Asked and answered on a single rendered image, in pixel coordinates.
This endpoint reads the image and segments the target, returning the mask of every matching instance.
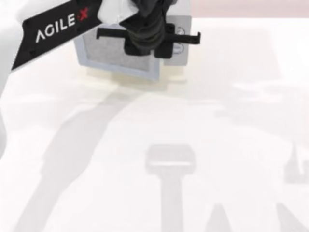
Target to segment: red x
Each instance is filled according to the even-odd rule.
[[[88,7],[85,7],[84,9],[80,10],[81,16],[78,16],[77,18],[79,21],[83,21],[84,19],[88,18]]]

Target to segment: glossy white surface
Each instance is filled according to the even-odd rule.
[[[307,232],[308,24],[196,19],[160,83],[80,67],[72,43],[14,72],[0,231]]]

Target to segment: white table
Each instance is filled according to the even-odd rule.
[[[309,20],[193,23],[160,83],[73,43],[11,75],[1,232],[308,231]]]

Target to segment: white tabletop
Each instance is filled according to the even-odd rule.
[[[309,20],[193,24],[159,83],[73,43],[11,75],[0,232],[309,231]]]

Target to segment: agile-x logo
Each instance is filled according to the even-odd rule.
[[[80,10],[79,15],[75,13],[68,15],[64,19],[57,20],[54,23],[48,24],[44,30],[38,30],[35,43],[38,44],[42,40],[46,40],[48,37],[52,37],[76,24],[76,20],[82,22],[88,18],[88,7]]]

